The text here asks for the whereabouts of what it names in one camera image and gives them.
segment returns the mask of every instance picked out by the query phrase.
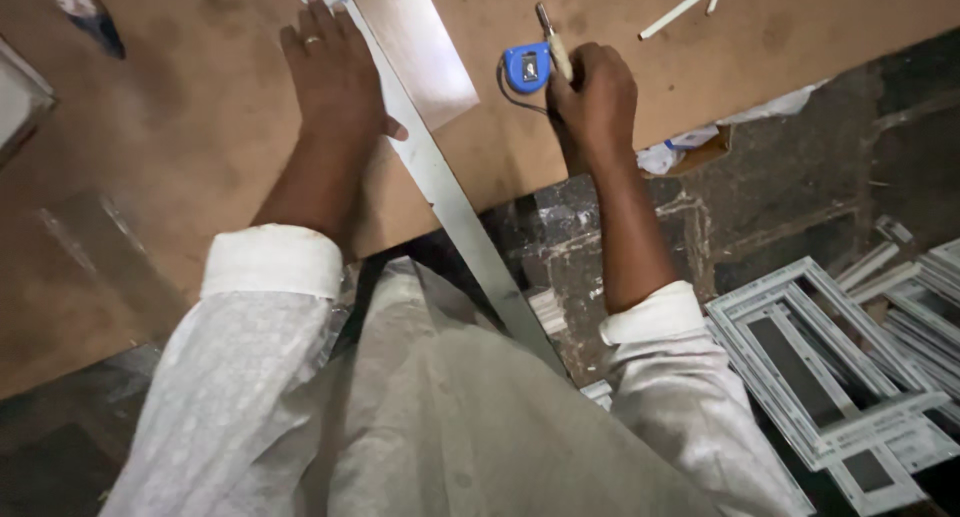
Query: shirt cuff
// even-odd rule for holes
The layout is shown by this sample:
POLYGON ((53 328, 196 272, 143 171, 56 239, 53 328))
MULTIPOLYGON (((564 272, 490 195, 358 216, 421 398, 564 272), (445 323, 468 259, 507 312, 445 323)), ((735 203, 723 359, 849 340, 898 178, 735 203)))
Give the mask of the shirt cuff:
POLYGON ((608 345, 677 338, 702 332, 704 317, 689 282, 678 280, 635 305, 606 318, 600 336, 608 345))
POLYGON ((340 248, 308 228, 264 225, 213 238, 200 298, 224 292, 293 292, 336 299, 340 248))

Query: white shirt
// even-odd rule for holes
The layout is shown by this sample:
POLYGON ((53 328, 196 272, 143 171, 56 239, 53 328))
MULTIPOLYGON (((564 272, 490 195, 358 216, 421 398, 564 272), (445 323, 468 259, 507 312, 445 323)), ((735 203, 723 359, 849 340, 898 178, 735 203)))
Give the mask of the white shirt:
POLYGON ((134 515, 798 515, 678 281, 600 327, 612 415, 407 258, 328 362, 341 253, 220 234, 103 508, 134 515))

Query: dark floor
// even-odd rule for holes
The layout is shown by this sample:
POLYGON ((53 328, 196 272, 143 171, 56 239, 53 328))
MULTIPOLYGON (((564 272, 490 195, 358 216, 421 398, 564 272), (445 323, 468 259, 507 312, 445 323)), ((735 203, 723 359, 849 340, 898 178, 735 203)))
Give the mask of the dark floor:
MULTIPOLYGON (((835 274, 877 240, 881 214, 903 222, 918 250, 960 236, 958 157, 960 31, 838 76, 795 117, 738 126, 729 155, 648 188, 679 273, 705 301, 805 255, 835 274)), ((521 287, 555 290, 568 327, 553 337, 574 382, 599 379, 606 314, 590 179, 483 220, 521 287)), ((445 260, 436 269, 478 293, 442 231, 396 252, 445 260)), ((156 360, 138 349, 0 401, 0 515, 94 515, 126 456, 156 360)), ((922 474, 933 477, 923 486, 935 496, 949 490, 937 476, 955 476, 938 469, 922 474)), ((812 480, 818 492, 830 487, 812 480)), ((843 507, 823 492, 827 506, 843 507)))

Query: white plastic strip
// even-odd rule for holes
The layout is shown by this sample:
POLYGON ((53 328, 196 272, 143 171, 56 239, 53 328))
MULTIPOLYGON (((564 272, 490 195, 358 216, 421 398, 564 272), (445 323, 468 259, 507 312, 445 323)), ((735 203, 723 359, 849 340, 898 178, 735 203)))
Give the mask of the white plastic strip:
POLYGON ((700 2, 700 0, 683 0, 683 2, 677 7, 674 7, 673 10, 667 12, 663 18, 656 20, 652 26, 640 32, 640 40, 646 40, 654 36, 654 33, 665 28, 667 24, 676 20, 681 14, 690 10, 690 7, 693 7, 698 2, 700 2))
POLYGON ((904 282, 905 280, 917 277, 921 272, 921 266, 914 262, 904 262, 894 267, 894 269, 883 275, 872 278, 868 282, 860 284, 857 288, 849 291, 849 296, 856 303, 869 302, 871 299, 879 296, 883 292, 904 282))
POLYGON ((357 28, 363 33, 373 62, 380 73, 380 86, 387 111, 410 132, 407 141, 390 139, 390 144, 410 172, 416 186, 423 192, 426 201, 433 207, 439 223, 477 279, 493 310, 513 339, 533 351, 557 374, 566 376, 564 364, 547 340, 544 328, 524 300, 494 242, 480 224, 467 195, 450 171, 444 155, 414 108, 401 80, 390 66, 390 61, 356 4, 353 0, 326 1, 343 2, 357 28))
POLYGON ((883 264, 890 261, 890 258, 896 256, 899 252, 900 247, 893 241, 880 243, 875 249, 864 254, 852 266, 846 268, 846 271, 841 273, 839 277, 836 277, 837 286, 844 292, 850 290, 864 278, 870 277, 871 273, 883 267, 883 264))

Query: tape measure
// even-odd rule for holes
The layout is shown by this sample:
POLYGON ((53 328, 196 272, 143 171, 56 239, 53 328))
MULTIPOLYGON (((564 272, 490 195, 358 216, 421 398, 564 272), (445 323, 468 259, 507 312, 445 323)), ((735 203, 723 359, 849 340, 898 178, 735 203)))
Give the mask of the tape measure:
POLYGON ((550 78, 550 44, 538 42, 509 48, 503 53, 507 83, 517 93, 533 93, 550 78))

